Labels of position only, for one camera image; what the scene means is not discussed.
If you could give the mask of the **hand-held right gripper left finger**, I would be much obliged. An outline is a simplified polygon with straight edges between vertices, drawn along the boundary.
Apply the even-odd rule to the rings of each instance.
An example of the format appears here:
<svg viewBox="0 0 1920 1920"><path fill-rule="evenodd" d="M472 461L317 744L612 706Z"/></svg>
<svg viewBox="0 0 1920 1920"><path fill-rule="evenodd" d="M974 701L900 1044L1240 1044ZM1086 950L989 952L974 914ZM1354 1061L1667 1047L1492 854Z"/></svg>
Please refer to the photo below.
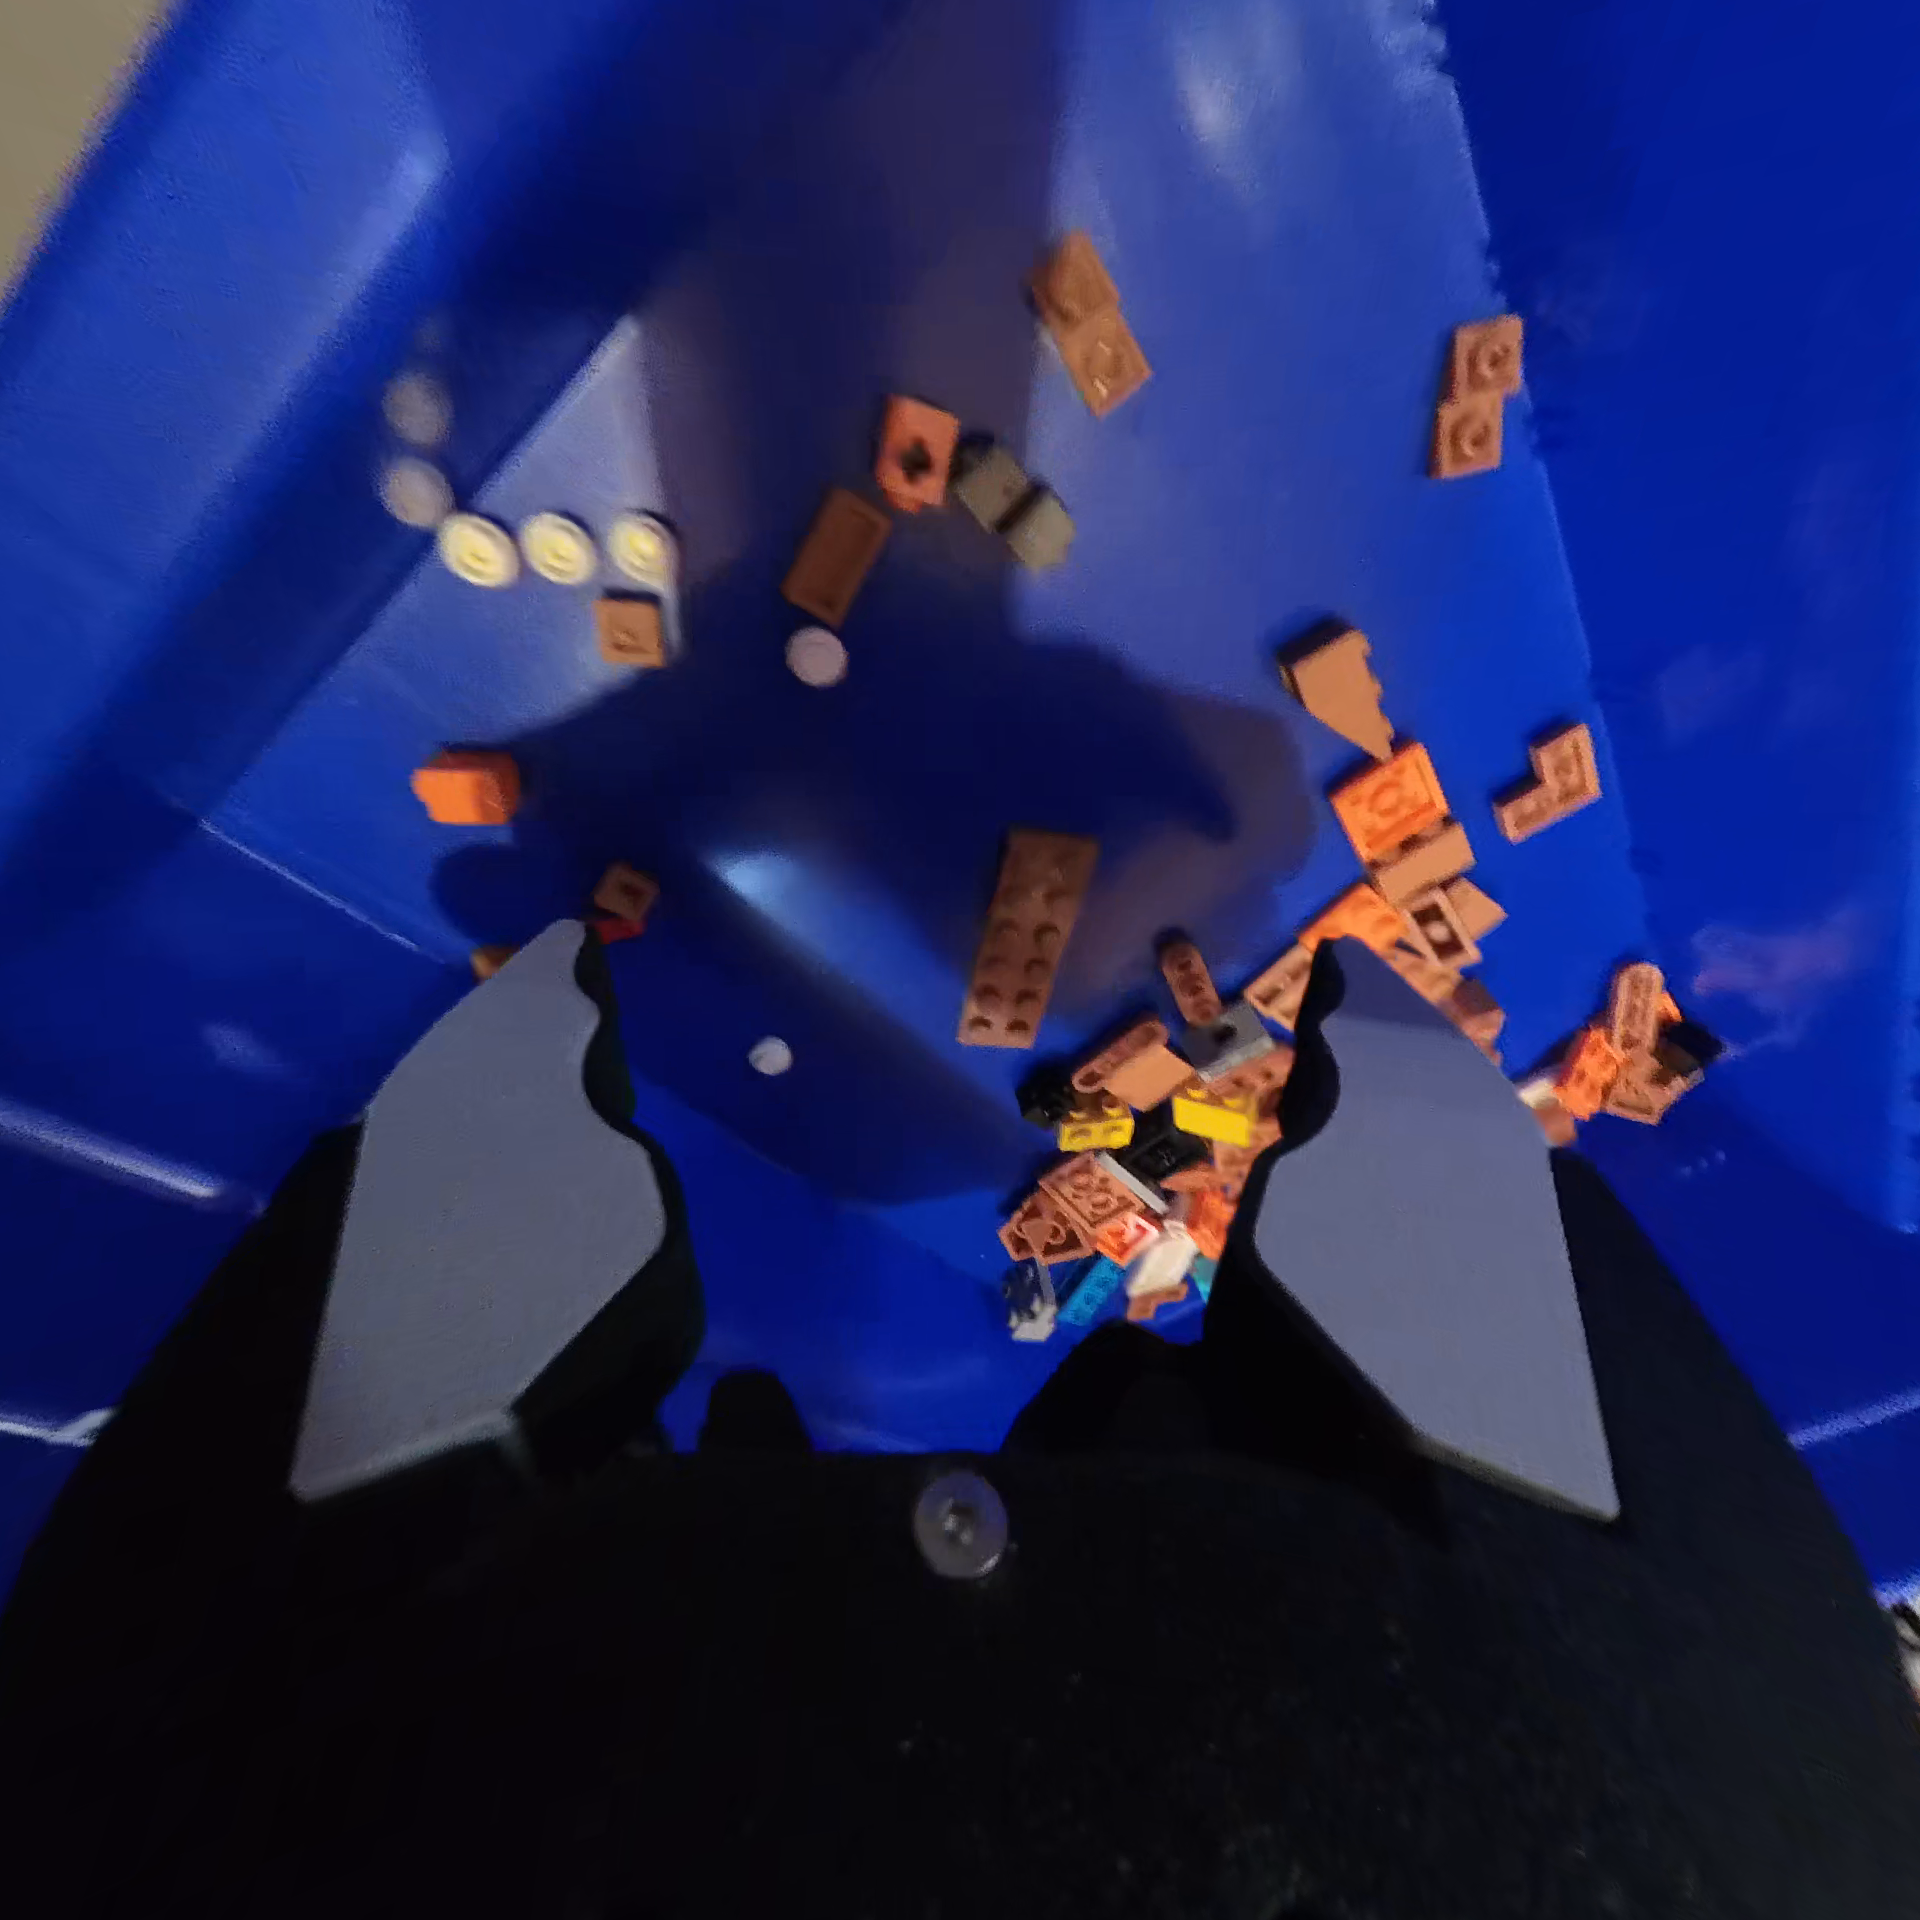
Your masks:
<svg viewBox="0 0 1920 1920"><path fill-rule="evenodd" d="M290 1493L586 1446L650 1419L702 1338L686 1196L632 1118L605 943L557 919L366 1109Z"/></svg>

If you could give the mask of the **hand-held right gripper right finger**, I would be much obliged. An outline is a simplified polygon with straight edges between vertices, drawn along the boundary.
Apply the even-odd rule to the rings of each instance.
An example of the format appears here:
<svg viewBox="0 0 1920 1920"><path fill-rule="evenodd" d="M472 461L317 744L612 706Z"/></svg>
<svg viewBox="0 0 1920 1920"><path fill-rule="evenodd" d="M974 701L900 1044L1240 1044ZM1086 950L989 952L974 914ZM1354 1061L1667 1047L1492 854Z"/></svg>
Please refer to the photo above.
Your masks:
<svg viewBox="0 0 1920 1920"><path fill-rule="evenodd" d="M1311 960L1283 1140L1240 1192L1199 1381L1227 1454L1402 1519L1432 1519L1432 1468L1620 1517L1543 1130L1356 940Z"/></svg>

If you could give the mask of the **orange cross-hole brick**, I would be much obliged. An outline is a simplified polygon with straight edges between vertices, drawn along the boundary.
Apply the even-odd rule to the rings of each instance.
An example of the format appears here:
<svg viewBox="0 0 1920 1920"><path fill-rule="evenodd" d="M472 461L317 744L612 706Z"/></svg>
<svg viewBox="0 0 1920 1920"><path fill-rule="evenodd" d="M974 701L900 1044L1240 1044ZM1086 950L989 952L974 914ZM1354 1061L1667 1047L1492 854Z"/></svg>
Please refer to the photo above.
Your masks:
<svg viewBox="0 0 1920 1920"><path fill-rule="evenodd" d="M941 406L906 394L884 400L874 479L893 512L919 515L946 502L960 434L960 419Z"/></svg>

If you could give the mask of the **blue plastic bin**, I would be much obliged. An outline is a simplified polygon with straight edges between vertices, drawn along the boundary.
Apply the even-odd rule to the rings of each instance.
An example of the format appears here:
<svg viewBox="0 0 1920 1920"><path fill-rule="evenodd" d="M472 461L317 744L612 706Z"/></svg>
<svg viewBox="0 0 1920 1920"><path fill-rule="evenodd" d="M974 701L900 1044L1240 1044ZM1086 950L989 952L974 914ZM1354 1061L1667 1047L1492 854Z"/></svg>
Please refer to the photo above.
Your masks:
<svg viewBox="0 0 1920 1920"><path fill-rule="evenodd" d="M1151 365L1107 419L1026 292L1069 229ZM1502 463L1432 479L1498 315ZM893 512L892 394L1067 559ZM893 532L806 687L832 487ZM591 635L626 510L661 669ZM460 582L450 512L598 581ZM1636 952L1725 1044L1582 1144L1914 1590L1915 5L186 5L4 309L4 1576L306 1140L614 860L706 1370L984 1445L1039 1370L1044 1135L952 1040L1002 835L1096 842L1039 1053L1165 928L1260 972L1358 875L1277 674L1323 616L1504 907L1506 1061ZM1600 799L1512 846L1567 723ZM448 749L514 822L424 815Z"/></svg>

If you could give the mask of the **pile of mixed small bricks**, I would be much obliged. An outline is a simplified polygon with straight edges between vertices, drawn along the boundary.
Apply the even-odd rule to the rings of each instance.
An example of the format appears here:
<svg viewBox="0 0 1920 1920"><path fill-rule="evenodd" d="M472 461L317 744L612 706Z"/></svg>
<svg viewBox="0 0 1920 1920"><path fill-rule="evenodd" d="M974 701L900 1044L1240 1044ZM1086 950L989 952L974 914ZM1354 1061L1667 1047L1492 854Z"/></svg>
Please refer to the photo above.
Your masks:
<svg viewBox="0 0 1920 1920"><path fill-rule="evenodd" d="M1021 1119L1053 1160L997 1227L1008 1267L999 1298L1014 1342L1123 1314L1149 1323L1205 1302L1254 1160L1287 1135L1284 1087L1301 1047L1315 960L1358 943L1470 1044L1502 1064L1504 1008L1472 976L1504 909L1470 878L1474 854L1444 808L1423 749L1334 784L1334 815L1364 878L1301 926L1243 991L1223 998L1189 940L1158 967L1180 1031L1157 1015L1117 1026L1076 1063L1035 1067ZM1547 1144L1582 1123L1658 1124L1724 1055L1654 963L1620 963L1597 1015L1516 1084Z"/></svg>

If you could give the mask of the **brown L-shaped plate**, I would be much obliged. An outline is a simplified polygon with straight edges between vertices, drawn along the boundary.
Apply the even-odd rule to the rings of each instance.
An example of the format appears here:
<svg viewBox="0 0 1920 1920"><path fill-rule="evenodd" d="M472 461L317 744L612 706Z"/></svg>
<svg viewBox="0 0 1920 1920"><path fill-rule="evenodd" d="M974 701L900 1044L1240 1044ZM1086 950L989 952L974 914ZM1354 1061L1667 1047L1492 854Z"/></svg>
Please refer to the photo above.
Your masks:
<svg viewBox="0 0 1920 1920"><path fill-rule="evenodd" d="M1594 731L1567 723L1530 740L1526 776L1495 796L1492 813L1502 836L1517 846L1597 799Z"/></svg>

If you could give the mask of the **brown eight-stud plate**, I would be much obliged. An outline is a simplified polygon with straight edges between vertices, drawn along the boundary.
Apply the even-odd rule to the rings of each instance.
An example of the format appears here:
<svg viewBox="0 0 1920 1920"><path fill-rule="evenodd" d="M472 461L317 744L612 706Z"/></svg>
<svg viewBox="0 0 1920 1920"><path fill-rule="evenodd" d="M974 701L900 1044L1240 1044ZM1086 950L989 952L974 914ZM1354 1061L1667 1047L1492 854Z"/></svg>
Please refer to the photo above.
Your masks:
<svg viewBox="0 0 1920 1920"><path fill-rule="evenodd" d="M1092 836L1008 829L958 1015L960 1047L1038 1044L1094 871Z"/></svg>

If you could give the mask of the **brown wedge slope brick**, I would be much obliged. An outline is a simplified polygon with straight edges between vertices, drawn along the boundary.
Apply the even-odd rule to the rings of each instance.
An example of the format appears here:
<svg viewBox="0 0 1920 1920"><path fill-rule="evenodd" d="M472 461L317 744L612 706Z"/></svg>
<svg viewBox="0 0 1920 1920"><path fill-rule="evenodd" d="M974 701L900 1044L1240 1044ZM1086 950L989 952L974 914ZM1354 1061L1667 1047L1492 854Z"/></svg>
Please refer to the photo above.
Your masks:
<svg viewBox="0 0 1920 1920"><path fill-rule="evenodd" d="M1386 716L1374 648L1351 622L1331 615L1277 652L1284 690L1311 719L1368 762L1390 762L1396 731Z"/></svg>

